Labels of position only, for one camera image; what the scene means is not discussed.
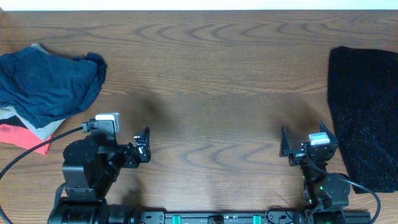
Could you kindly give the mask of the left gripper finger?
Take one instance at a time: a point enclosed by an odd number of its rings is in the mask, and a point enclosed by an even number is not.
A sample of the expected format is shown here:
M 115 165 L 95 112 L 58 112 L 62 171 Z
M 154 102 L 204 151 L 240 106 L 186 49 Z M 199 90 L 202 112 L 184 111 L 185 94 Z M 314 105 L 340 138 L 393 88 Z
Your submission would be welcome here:
M 134 136 L 136 142 L 136 151 L 140 162 L 149 162 L 150 152 L 150 128 L 145 127 L 138 135 Z
M 95 116 L 95 120 L 98 121 L 112 121 L 115 133 L 119 133 L 121 131 L 120 122 L 119 122 L 119 113 L 100 113 Z

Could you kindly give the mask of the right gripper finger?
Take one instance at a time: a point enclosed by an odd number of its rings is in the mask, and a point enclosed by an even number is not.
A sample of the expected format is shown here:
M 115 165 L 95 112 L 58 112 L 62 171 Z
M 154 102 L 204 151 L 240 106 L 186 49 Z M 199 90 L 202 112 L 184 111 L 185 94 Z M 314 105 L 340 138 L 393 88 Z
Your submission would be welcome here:
M 319 128 L 321 132 L 326 133 L 328 138 L 330 139 L 331 144 L 338 144 L 338 139 L 336 136 L 325 126 L 322 120 L 319 120 Z
M 288 157 L 290 154 L 290 144 L 284 127 L 281 127 L 281 136 L 279 156 Z

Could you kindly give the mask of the navy blue shorts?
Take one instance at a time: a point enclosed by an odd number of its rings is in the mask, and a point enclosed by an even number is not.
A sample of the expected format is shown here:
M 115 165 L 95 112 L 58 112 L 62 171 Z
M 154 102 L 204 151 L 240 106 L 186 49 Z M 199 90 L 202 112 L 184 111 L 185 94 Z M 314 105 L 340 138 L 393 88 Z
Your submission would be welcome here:
M 73 59 L 33 47 L 1 56 L 1 107 L 13 107 L 35 128 L 88 109 L 106 78 L 104 58 Z

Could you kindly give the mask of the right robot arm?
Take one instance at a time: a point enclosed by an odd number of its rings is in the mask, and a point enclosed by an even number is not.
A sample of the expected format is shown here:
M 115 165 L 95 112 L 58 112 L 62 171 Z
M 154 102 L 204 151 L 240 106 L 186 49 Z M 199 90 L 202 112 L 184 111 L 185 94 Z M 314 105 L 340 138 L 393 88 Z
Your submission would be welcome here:
M 326 171 L 327 162 L 338 147 L 336 136 L 319 122 L 320 131 L 308 135 L 308 141 L 292 148 L 286 130 L 281 129 L 280 157 L 289 159 L 290 166 L 302 170 L 303 196 L 308 208 L 289 215 L 292 223 L 346 223 L 343 209 L 349 205 L 350 184 L 343 174 Z

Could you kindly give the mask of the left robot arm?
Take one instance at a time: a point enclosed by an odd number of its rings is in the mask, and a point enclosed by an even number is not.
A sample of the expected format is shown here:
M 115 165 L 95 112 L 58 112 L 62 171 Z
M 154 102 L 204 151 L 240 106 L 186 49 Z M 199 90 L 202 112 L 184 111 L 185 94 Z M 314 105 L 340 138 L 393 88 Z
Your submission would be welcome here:
M 64 152 L 65 179 L 56 191 L 49 223 L 140 223 L 140 214 L 124 205 L 110 205 L 106 195 L 121 169 L 136 169 L 151 159 L 150 129 L 145 127 L 134 142 L 118 144 L 119 113 L 101 113 L 81 124 L 84 139 Z

